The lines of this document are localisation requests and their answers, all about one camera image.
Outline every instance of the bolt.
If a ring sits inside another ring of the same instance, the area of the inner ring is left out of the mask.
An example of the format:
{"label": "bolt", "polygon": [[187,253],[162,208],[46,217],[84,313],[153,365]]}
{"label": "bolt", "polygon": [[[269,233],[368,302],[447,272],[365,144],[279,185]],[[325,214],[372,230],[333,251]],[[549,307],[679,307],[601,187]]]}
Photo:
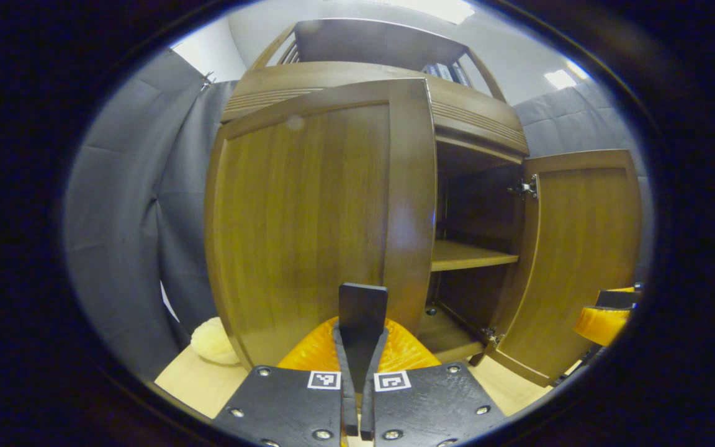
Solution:
{"label": "bolt", "polygon": [[320,441],[325,441],[326,439],[332,438],[333,434],[330,433],[328,430],[316,430],[315,432],[313,432],[313,436]]}
{"label": "bolt", "polygon": [[393,441],[394,439],[399,439],[402,436],[402,430],[388,430],[382,435],[383,438]]}

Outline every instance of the open cabinet door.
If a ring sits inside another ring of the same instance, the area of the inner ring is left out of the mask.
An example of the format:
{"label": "open cabinet door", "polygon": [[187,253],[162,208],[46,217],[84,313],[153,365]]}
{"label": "open cabinet door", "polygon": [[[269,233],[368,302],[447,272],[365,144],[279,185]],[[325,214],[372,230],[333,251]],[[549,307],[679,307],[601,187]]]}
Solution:
{"label": "open cabinet door", "polygon": [[275,365],[338,314],[338,286],[385,286],[415,334],[435,207],[424,79],[304,94],[224,125],[212,150],[205,246],[219,316],[247,368]]}
{"label": "open cabinet door", "polygon": [[639,187],[627,150],[596,150],[524,161],[536,175],[525,195],[519,261],[493,325],[487,353],[546,386],[591,343],[574,333],[581,308],[601,289],[631,286],[639,249]]}

